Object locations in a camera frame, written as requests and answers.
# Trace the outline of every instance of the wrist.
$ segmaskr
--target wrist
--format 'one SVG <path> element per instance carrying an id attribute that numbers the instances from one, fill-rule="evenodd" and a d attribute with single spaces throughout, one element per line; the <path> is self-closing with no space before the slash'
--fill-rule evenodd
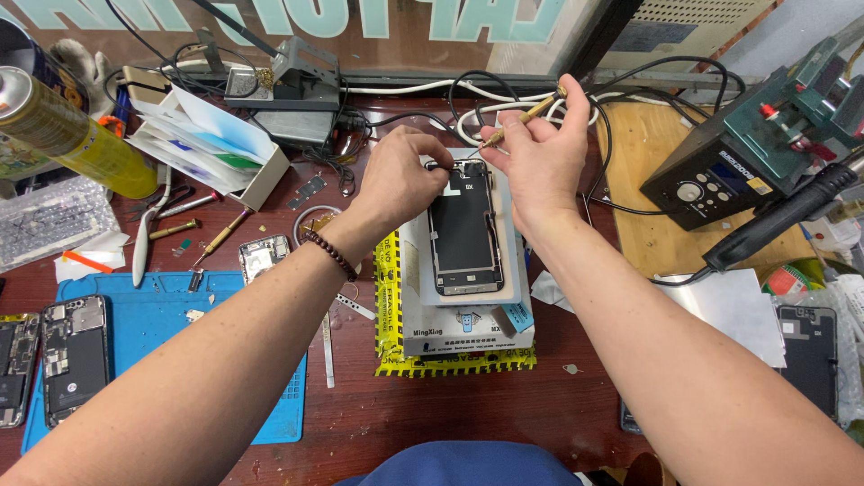
<path id="1" fill-rule="evenodd" d="M 386 229 L 368 213 L 348 208 L 324 226 L 318 234 L 333 245 L 342 258 L 357 266 L 381 240 Z"/>
<path id="2" fill-rule="evenodd" d="M 534 247 L 554 240 L 564 228 L 590 227 L 582 220 L 576 208 L 546 208 L 524 218 L 524 225 L 525 238 L 530 240 Z"/>

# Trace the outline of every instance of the phone logic board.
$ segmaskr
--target phone logic board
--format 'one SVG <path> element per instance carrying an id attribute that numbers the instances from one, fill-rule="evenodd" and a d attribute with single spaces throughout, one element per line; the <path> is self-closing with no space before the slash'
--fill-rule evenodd
<path id="1" fill-rule="evenodd" d="M 248 285 L 273 265 L 281 262 L 288 253 L 290 253 L 288 237 L 284 234 L 276 234 L 240 245 L 238 254 L 240 268 L 243 270 L 243 281 Z"/>
<path id="2" fill-rule="evenodd" d="M 39 314 L 0 316 L 0 428 L 24 421 L 38 342 Z"/>
<path id="3" fill-rule="evenodd" d="M 51 429 L 108 385 L 108 322 L 99 295 L 42 311 L 45 425 Z"/>

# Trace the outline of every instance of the wall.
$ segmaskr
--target wall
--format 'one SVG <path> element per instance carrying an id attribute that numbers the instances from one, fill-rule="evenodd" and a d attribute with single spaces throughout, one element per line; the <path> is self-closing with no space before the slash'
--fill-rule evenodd
<path id="1" fill-rule="evenodd" d="M 861 0 L 785 0 L 720 59 L 727 69 L 742 76 L 767 77 L 780 66 L 791 66 L 829 35 L 864 16 Z M 864 38 L 842 52 L 846 59 Z M 864 74 L 864 60 L 855 63 L 853 76 Z M 685 93 L 685 98 L 709 101 L 717 91 Z"/>

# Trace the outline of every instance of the finger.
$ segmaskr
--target finger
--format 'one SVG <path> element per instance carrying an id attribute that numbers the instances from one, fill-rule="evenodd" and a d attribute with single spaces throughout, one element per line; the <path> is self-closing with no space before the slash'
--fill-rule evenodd
<path id="1" fill-rule="evenodd" d="M 431 181 L 432 186 L 435 188 L 435 194 L 443 191 L 450 182 L 450 173 L 440 167 L 438 169 L 432 169 L 428 173 L 429 175 L 426 177 Z"/>
<path id="2" fill-rule="evenodd" d="M 508 171 L 510 170 L 510 156 L 494 147 L 485 147 L 480 149 L 480 156 L 483 157 L 483 160 L 494 165 L 496 169 L 504 172 L 505 175 L 508 175 Z"/>
<path id="3" fill-rule="evenodd" d="M 534 138 L 531 137 L 528 127 L 519 119 L 521 113 L 518 111 L 508 111 L 501 112 L 499 115 L 499 120 L 504 126 L 504 138 L 507 141 L 507 145 L 514 149 L 519 145 L 534 143 Z"/>
<path id="4" fill-rule="evenodd" d="M 528 120 L 528 123 L 526 123 L 525 126 L 528 127 L 528 131 L 531 132 L 531 136 L 534 138 L 535 142 L 545 142 L 546 140 L 549 140 L 558 133 L 558 129 L 555 128 L 553 124 L 541 118 L 531 117 L 531 119 Z M 489 137 L 492 136 L 493 133 L 498 130 L 498 128 L 492 126 L 484 126 L 480 129 L 480 135 L 483 137 L 484 140 L 487 140 Z M 501 147 L 504 150 L 507 150 L 504 145 L 501 145 Z"/>
<path id="5" fill-rule="evenodd" d="M 535 142 L 545 142 L 558 134 L 558 129 L 551 122 L 543 118 L 531 117 L 525 126 L 528 127 L 528 131 L 531 132 L 531 136 L 534 137 Z"/>
<path id="6" fill-rule="evenodd" d="M 408 133 L 408 134 L 411 134 L 411 133 L 423 133 L 423 131 L 418 129 L 418 128 L 415 128 L 413 126 L 399 125 L 395 129 L 393 129 L 393 131 L 391 133 Z"/>
<path id="7" fill-rule="evenodd" d="M 588 98 L 573 76 L 564 74 L 559 82 L 567 89 L 567 114 L 559 133 L 568 137 L 584 135 L 588 131 L 588 114 L 591 112 Z"/>
<path id="8" fill-rule="evenodd" d="M 444 169 L 453 168 L 453 155 L 435 137 L 424 133 L 410 133 L 405 136 L 408 143 L 420 156 L 430 156 Z"/>

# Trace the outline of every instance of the wooden bead bracelet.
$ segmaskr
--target wooden bead bracelet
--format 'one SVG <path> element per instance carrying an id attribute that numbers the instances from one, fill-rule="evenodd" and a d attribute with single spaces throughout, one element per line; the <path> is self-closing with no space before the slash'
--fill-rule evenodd
<path id="1" fill-rule="evenodd" d="M 348 263 L 348 260 L 342 258 L 342 255 L 339 254 L 339 251 L 337 251 L 336 248 L 333 248 L 333 245 L 327 243 L 327 240 L 324 240 L 321 236 L 318 235 L 318 233 L 312 231 L 311 229 L 303 234 L 303 238 L 305 238 L 306 241 L 311 241 L 317 246 L 320 246 L 322 250 L 324 250 L 325 252 L 327 252 L 327 254 L 333 257 L 336 260 L 336 263 L 338 263 L 339 266 L 342 267 L 342 270 L 344 270 L 345 273 L 348 274 L 349 282 L 354 282 L 357 280 L 357 273 L 354 271 L 354 267 L 351 266 L 350 263 Z"/>

